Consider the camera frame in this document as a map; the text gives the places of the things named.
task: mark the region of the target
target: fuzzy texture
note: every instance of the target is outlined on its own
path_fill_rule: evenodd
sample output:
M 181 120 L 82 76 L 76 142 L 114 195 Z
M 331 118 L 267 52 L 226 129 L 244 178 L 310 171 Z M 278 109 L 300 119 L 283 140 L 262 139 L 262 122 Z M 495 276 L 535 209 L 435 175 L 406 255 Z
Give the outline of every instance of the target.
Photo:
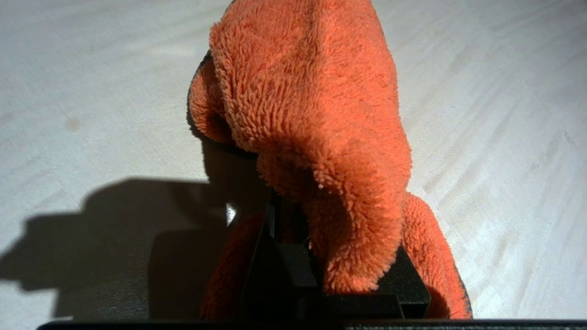
M 212 27 L 210 55 L 188 97 L 197 129 L 257 153 L 261 176 L 302 206 L 326 292 L 376 289 L 402 235 L 427 242 L 412 236 L 428 216 L 436 221 L 429 209 L 408 208 L 426 219 L 405 224 L 410 148 L 395 67 L 370 1 L 238 0 Z M 431 239 L 448 248 L 435 228 Z M 430 259 L 420 248 L 406 250 Z M 445 285 L 445 268 L 458 274 L 450 250 L 441 255 L 449 263 L 442 272 L 417 268 L 447 300 L 455 288 Z

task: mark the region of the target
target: orange plush toy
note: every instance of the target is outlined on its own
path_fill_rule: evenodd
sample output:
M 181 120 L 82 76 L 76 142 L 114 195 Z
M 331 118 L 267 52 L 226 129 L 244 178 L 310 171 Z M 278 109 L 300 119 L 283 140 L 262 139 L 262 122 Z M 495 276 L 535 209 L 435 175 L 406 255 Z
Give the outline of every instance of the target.
M 325 292 L 376 289 L 403 244 L 431 292 L 428 316 L 471 318 L 433 213 L 406 192 L 396 71 L 369 0 L 235 1 L 211 29 L 188 106 L 201 133 L 258 154 L 261 176 L 302 206 Z M 205 318 L 234 312 L 259 225 L 233 234 Z

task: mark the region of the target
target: orange fleece fabric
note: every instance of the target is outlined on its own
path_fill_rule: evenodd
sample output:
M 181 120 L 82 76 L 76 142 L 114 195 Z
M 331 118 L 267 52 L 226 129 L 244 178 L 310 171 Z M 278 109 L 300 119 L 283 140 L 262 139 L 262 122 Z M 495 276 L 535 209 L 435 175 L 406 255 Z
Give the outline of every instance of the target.
M 188 108 L 204 135 L 258 154 L 261 176 L 302 206 L 325 292 L 376 289 L 403 242 L 429 315 L 471 316 L 434 215 L 406 192 L 396 71 L 369 0 L 235 1 L 211 29 Z

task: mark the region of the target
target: white surface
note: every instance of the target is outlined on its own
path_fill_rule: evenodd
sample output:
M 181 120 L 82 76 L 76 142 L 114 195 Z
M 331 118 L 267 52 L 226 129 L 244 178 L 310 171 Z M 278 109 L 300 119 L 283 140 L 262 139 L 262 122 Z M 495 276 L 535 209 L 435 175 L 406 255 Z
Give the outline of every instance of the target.
M 229 179 L 207 186 L 185 123 L 228 3 L 0 3 L 0 328 L 146 317 L 154 238 L 203 226 L 174 211 L 166 181 L 199 181 L 204 208 L 220 191 L 218 217 L 234 202 Z M 374 5 L 399 74 L 409 189 L 436 212 L 475 316 L 587 318 L 587 3 Z M 219 162 L 208 172 L 233 160 Z

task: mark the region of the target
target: table surface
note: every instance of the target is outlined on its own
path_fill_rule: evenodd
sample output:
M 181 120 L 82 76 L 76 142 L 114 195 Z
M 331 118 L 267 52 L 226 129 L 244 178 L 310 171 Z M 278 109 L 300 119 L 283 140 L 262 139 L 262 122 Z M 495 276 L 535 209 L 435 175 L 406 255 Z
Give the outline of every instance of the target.
M 266 193 L 185 120 L 228 3 L 1 2 L 0 328 L 197 314 Z M 587 2 L 373 4 L 476 317 L 587 318 Z

